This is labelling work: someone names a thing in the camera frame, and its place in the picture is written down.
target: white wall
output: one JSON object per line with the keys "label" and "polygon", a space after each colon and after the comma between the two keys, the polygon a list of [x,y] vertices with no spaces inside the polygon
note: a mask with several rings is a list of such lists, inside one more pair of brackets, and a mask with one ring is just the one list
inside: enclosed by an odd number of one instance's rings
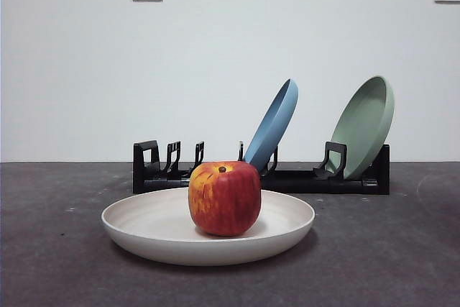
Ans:
{"label": "white wall", "polygon": [[129,161],[181,140],[236,159],[283,82],[280,160],[320,160],[373,75],[395,91],[393,160],[460,160],[460,4],[433,0],[2,0],[1,154]]}

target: plate rim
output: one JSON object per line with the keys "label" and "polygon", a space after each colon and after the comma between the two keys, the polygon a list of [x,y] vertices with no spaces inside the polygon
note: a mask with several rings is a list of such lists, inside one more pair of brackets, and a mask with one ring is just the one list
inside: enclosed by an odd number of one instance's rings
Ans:
{"label": "plate rim", "polygon": [[251,240],[262,240],[262,239],[271,239],[273,237],[280,237],[280,236],[285,236],[285,235],[288,235],[288,234],[292,234],[294,232],[298,232],[299,230],[301,229],[304,229],[306,228],[307,226],[310,226],[315,217],[316,217],[316,213],[315,213],[315,209],[309,204],[307,203],[306,201],[303,201],[302,199],[299,199],[299,198],[296,198],[294,196],[290,196],[289,194],[285,194],[285,193],[278,193],[278,192],[274,192],[274,191],[270,191],[270,190],[265,190],[265,189],[262,189],[261,190],[261,193],[272,193],[272,194],[275,194],[275,195],[279,195],[279,196],[282,196],[283,198],[291,198],[291,199],[295,199],[296,202],[301,202],[303,204],[305,204],[308,209],[310,209],[312,215],[311,217],[303,222],[300,226],[297,226],[295,227],[294,229],[291,229],[290,231],[288,232],[282,232],[282,233],[279,233],[279,234],[274,234],[274,235],[270,235],[270,236],[266,236],[266,237],[261,237],[261,236],[254,236],[254,237],[223,237],[222,239],[196,239],[196,240],[190,240],[190,239],[167,239],[167,238],[157,238],[157,237],[146,237],[146,236],[142,236],[142,235],[139,235],[139,234],[133,234],[133,233],[130,233],[130,232],[126,232],[112,224],[110,224],[106,219],[105,219],[105,215],[106,213],[109,211],[110,208],[113,208],[115,207],[115,205],[117,205],[118,203],[121,203],[121,202],[124,202],[126,201],[127,199],[131,199],[131,198],[136,198],[136,197],[140,197],[140,196],[146,196],[146,195],[149,195],[149,194],[154,194],[154,193],[158,193],[158,192],[164,192],[164,191],[177,191],[177,190],[184,190],[186,189],[187,187],[178,187],[178,188],[166,188],[166,189],[163,189],[163,190],[158,190],[158,191],[152,191],[152,192],[147,192],[147,193],[142,193],[142,194],[138,194],[138,195],[135,195],[135,196],[130,196],[130,197],[126,197],[126,198],[123,198],[123,199],[120,199],[119,201],[115,201],[113,202],[112,204],[110,204],[109,206],[107,206],[103,211],[102,211],[102,214],[101,214],[101,220],[102,220],[102,223],[105,227],[108,227],[110,230],[113,230],[115,232],[118,232],[118,233],[121,233],[121,234],[124,234],[124,235],[128,235],[128,236],[131,236],[131,237],[137,237],[137,238],[140,238],[140,239],[146,239],[146,240],[150,240],[150,241],[159,241],[159,242],[174,242],[174,243],[184,243],[184,242],[187,242],[187,243],[192,243],[192,244],[203,244],[203,243],[213,243],[213,244],[216,244],[216,243],[222,243],[222,242],[247,242],[247,241],[251,241]]}

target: gray floor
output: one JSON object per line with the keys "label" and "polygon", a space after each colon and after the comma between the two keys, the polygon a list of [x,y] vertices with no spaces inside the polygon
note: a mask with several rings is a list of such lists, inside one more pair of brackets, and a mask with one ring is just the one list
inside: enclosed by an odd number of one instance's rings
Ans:
{"label": "gray floor", "polygon": [[181,267],[131,255],[102,227],[132,195],[130,163],[2,164],[2,305],[460,306],[460,162],[391,173],[389,196],[295,195],[317,217],[281,255]]}

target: dish rack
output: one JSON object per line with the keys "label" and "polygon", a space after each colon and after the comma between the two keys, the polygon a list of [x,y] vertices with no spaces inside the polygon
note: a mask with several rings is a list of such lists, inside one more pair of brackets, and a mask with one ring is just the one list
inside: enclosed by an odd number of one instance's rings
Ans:
{"label": "dish rack", "polygon": [[[243,142],[239,143],[238,160],[243,160]],[[144,161],[144,152],[150,150],[150,162]],[[156,140],[134,143],[133,193],[146,193],[167,188],[188,187],[192,172],[204,157],[204,142],[195,146],[195,162],[186,170],[179,169],[180,142],[167,145],[166,163],[160,164],[160,152]],[[340,154],[337,169],[326,169],[330,152]],[[278,147],[273,161],[260,172],[262,189],[280,193],[335,193],[335,194],[390,194],[390,146],[383,145],[372,164],[357,180],[345,180],[346,145],[326,142],[324,160],[312,170],[278,169]]]}

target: blue plate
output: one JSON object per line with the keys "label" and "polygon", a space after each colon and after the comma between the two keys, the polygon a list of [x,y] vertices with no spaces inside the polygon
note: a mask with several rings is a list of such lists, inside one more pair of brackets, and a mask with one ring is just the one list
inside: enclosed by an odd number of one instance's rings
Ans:
{"label": "blue plate", "polygon": [[268,108],[252,138],[243,161],[255,166],[259,172],[267,164],[284,135],[293,116],[298,96],[297,84],[292,79],[288,79]]}

